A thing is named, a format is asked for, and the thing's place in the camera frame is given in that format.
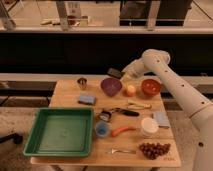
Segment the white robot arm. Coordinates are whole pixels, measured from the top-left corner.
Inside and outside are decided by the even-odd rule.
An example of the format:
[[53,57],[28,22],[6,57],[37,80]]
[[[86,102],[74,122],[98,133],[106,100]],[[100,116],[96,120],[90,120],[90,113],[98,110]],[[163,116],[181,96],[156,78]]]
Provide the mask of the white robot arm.
[[176,99],[179,106],[199,131],[193,171],[213,171],[213,102],[177,75],[169,66],[170,54],[163,50],[148,49],[139,59],[123,70],[121,80],[130,82],[145,73],[154,73]]

